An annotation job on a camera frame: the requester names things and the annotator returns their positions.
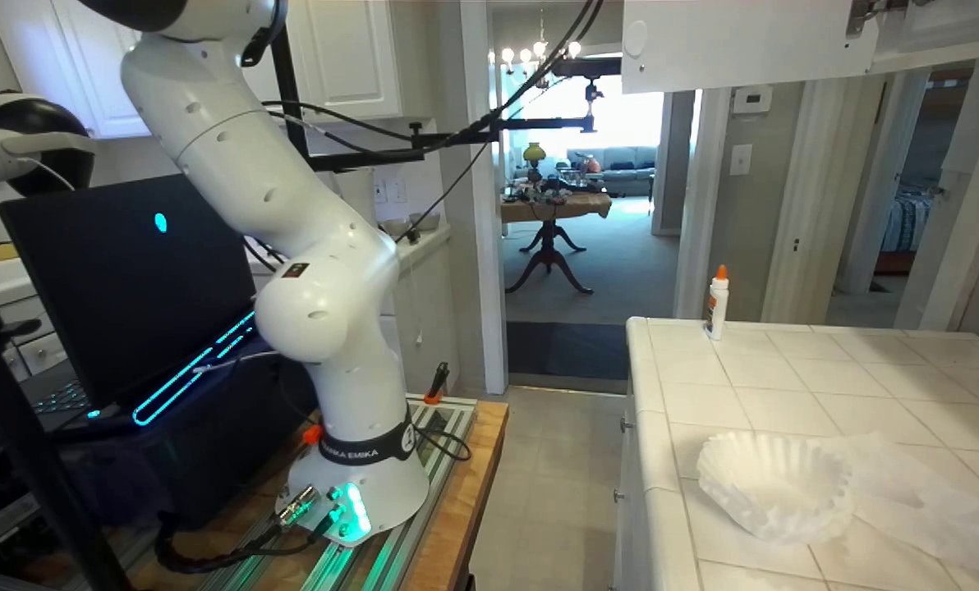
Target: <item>wooden table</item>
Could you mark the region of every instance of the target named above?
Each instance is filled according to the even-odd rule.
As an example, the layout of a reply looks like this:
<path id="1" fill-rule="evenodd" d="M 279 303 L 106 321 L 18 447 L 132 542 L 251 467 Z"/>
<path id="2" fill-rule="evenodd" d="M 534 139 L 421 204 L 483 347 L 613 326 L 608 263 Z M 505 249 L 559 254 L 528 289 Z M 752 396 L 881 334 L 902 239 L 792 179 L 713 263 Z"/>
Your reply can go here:
<path id="1" fill-rule="evenodd" d="M 406 588 L 415 588 L 415 591 L 468 588 L 468 575 L 469 575 L 468 562 L 498 477 L 505 416 L 509 416 L 505 405 L 491 405 L 491 401 L 478 405 L 478 416 L 468 435 L 475 458 L 469 464 L 458 464 L 451 469 L 447 490 L 442 494 L 434 517 L 424 528 L 424 538 L 406 575 Z M 269 472 L 253 487 L 253 494 L 248 494 L 230 510 L 225 510 L 225 517 L 213 526 L 207 526 L 205 532 L 186 532 L 176 538 L 176 545 L 186 554 L 218 554 L 218 552 L 236 549 L 269 517 L 272 499 L 285 483 L 285 469 L 291 464 L 283 461 L 269 467 Z M 313 566 L 315 566 L 313 552 L 272 558 L 269 567 L 253 581 L 253 588 L 265 588 L 265 591 L 299 588 L 313 573 Z M 140 567 L 132 567 L 132 586 L 140 591 L 191 591 L 191 588 L 201 588 L 201 579 L 165 573 L 156 558 L 145 558 Z"/>
<path id="2" fill-rule="evenodd" d="M 585 217 L 585 215 L 597 215 L 608 217 L 613 215 L 613 197 L 608 193 L 569 193 L 563 202 L 504 202 L 501 204 L 501 221 L 512 224 L 512 221 L 538 221 L 541 230 L 534 237 L 534 243 L 523 249 L 528 254 L 536 243 L 538 249 L 534 254 L 534 260 L 526 263 L 523 275 L 509 285 L 509 291 L 515 291 L 528 274 L 536 265 L 545 265 L 545 274 L 552 274 L 552 265 L 563 271 L 563 275 L 585 296 L 591 296 L 591 289 L 585 289 L 580 284 L 580 275 L 569 271 L 569 263 L 563 260 L 563 254 L 557 249 L 557 237 L 563 237 L 575 254 L 585 254 L 585 245 L 580 245 L 563 228 L 559 217 Z"/>

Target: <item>computer monitor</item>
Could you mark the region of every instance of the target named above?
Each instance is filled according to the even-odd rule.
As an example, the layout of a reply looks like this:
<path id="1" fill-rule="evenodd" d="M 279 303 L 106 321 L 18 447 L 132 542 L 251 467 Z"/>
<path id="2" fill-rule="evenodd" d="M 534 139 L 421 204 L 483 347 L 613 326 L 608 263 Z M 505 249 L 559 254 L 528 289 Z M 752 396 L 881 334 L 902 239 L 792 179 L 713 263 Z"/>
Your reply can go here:
<path id="1" fill-rule="evenodd" d="M 189 179 L 0 204 L 96 407 L 136 410 L 253 309 L 236 237 Z"/>

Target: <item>monitor screen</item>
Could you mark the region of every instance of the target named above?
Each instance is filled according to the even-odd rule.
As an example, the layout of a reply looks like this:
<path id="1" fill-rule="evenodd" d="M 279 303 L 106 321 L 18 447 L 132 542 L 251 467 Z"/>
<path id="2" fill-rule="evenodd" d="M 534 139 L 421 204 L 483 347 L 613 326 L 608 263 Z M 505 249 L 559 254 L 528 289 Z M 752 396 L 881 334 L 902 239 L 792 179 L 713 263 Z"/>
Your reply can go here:
<path id="1" fill-rule="evenodd" d="M 140 407 L 253 309 L 242 239 L 189 179 L 0 204 L 96 407 Z"/>

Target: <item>bottle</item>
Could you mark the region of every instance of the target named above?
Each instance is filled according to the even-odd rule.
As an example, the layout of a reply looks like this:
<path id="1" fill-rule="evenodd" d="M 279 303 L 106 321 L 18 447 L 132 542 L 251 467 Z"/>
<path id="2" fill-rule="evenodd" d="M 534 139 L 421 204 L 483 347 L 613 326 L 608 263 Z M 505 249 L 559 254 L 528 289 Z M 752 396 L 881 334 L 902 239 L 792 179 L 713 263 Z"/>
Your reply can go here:
<path id="1" fill-rule="evenodd" d="M 711 332 L 713 332 L 713 340 L 724 340 L 728 300 L 730 300 L 730 274 L 728 274 L 728 265 L 720 265 L 711 284 Z"/>

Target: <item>blue led strip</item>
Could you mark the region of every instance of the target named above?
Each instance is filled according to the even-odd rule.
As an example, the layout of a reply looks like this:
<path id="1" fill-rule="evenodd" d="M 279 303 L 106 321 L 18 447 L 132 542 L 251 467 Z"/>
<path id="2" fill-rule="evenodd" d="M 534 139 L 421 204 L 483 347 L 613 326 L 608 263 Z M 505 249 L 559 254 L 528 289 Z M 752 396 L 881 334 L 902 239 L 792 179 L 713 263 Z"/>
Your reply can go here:
<path id="1" fill-rule="evenodd" d="M 213 347 L 205 347 L 198 357 L 191 357 L 191 366 L 186 366 L 177 376 L 170 376 L 149 401 L 141 401 L 136 410 L 132 410 L 132 424 L 136 428 L 153 428 L 176 401 L 181 401 L 201 378 L 205 370 L 195 370 L 201 360 L 207 360 L 213 351 L 218 357 L 228 357 L 251 332 L 256 332 L 251 321 L 253 321 L 256 312 L 248 312 L 239 321 L 234 321 L 222 340 L 218 346 L 228 346 L 218 351 Z"/>

